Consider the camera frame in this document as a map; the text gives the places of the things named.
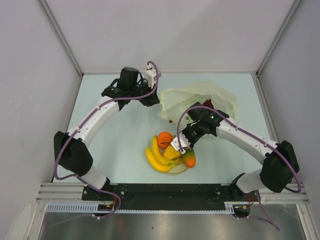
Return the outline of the yellow fake pear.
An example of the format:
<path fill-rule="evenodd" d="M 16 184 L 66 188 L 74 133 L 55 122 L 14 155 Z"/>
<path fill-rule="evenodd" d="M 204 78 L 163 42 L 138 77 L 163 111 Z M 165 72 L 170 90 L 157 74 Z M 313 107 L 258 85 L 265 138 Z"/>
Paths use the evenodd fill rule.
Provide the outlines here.
<path fill-rule="evenodd" d="M 179 158 L 182 154 L 173 148 L 172 145 L 169 145 L 162 154 L 168 160 L 174 160 Z"/>

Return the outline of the green orange fake mango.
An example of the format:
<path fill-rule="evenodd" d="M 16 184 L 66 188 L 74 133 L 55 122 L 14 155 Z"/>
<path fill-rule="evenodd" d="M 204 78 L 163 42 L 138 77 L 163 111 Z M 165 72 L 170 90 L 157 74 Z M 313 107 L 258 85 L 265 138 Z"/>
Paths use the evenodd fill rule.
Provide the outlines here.
<path fill-rule="evenodd" d="M 193 168 L 196 165 L 196 155 L 193 149 L 188 149 L 184 154 L 181 155 L 183 163 L 188 168 Z"/>

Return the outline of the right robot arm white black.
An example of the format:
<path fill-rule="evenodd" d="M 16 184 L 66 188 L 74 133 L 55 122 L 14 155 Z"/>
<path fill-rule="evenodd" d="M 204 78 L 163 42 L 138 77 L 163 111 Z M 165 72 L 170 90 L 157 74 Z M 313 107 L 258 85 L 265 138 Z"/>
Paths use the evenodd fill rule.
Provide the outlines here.
<path fill-rule="evenodd" d="M 231 142 L 261 164 L 260 170 L 241 173 L 232 181 L 230 194 L 235 200 L 242 201 L 250 192 L 264 188 L 274 193 L 301 192 L 300 167 L 293 145 L 288 141 L 267 140 L 243 128 L 225 112 L 199 102 L 182 115 L 188 115 L 192 121 L 184 129 L 177 129 L 170 143 L 176 151 L 185 154 L 200 138 L 212 135 Z"/>

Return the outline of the yellow fake banana bunch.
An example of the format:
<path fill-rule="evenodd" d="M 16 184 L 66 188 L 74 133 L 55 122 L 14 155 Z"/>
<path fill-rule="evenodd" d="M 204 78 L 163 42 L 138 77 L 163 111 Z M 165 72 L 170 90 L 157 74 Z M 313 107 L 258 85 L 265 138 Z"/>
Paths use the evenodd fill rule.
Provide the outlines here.
<path fill-rule="evenodd" d="M 151 141 L 151 148 L 145 148 L 145 155 L 149 164 L 156 171 L 161 173 L 168 173 L 173 167 L 178 166 L 181 163 L 181 160 L 179 158 L 175 160 L 165 158 L 159 150 L 157 139 L 158 138 L 156 136 L 153 136 Z"/>

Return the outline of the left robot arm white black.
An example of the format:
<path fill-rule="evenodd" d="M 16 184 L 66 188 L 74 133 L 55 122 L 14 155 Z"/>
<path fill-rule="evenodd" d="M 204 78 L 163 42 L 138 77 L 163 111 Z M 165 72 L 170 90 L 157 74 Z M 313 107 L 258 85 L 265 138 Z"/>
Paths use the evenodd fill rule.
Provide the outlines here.
<path fill-rule="evenodd" d="M 76 177 L 91 187 L 98 199 L 107 199 L 111 193 L 110 180 L 94 166 L 89 146 L 107 121 L 131 101 L 139 101 L 146 107 L 159 104 L 160 77 L 161 72 L 152 61 L 146 63 L 144 73 L 124 67 L 84 119 L 68 131 L 54 135 L 54 177 L 60 181 Z"/>

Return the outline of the dark red fake grapes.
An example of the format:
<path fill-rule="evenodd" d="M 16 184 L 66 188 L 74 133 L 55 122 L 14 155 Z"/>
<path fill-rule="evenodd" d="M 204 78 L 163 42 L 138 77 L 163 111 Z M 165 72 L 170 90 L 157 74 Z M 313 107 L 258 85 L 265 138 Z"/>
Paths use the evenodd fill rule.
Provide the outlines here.
<path fill-rule="evenodd" d="M 209 108 L 212 108 L 212 109 L 214 108 L 211 99 L 207 99 L 207 100 L 202 104 L 202 106 L 204 106 L 204 107 L 209 107 Z"/>

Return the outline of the beige round plate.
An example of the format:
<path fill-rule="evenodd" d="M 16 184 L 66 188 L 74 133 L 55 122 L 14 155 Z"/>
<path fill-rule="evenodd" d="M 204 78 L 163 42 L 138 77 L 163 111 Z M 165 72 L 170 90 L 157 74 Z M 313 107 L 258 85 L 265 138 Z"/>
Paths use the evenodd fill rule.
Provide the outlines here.
<path fill-rule="evenodd" d="M 163 155 L 163 152 L 165 149 L 161 149 L 159 148 L 160 150 L 160 153 Z M 182 160 L 182 155 L 179 157 L 179 158 L 176 158 L 176 159 L 173 159 L 173 160 L 177 160 L 177 159 L 180 159 L 181 160 L 181 163 L 178 165 L 178 166 L 175 166 L 173 167 L 169 172 L 165 173 L 165 174 L 169 174 L 169 175 L 178 175 L 178 174 L 182 174 L 184 173 L 185 171 L 187 171 L 188 169 L 190 169 L 189 167 L 187 167 L 183 160 Z"/>

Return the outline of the orange fake persimmon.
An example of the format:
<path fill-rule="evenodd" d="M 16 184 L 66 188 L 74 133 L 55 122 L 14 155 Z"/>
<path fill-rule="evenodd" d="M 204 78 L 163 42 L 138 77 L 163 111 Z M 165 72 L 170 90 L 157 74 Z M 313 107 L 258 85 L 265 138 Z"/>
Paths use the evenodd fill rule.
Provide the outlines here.
<path fill-rule="evenodd" d="M 157 145 L 160 149 L 166 149 L 171 141 L 173 140 L 173 136 L 167 132 L 167 131 L 164 131 L 164 132 L 161 132 L 158 136 L 157 136 Z"/>

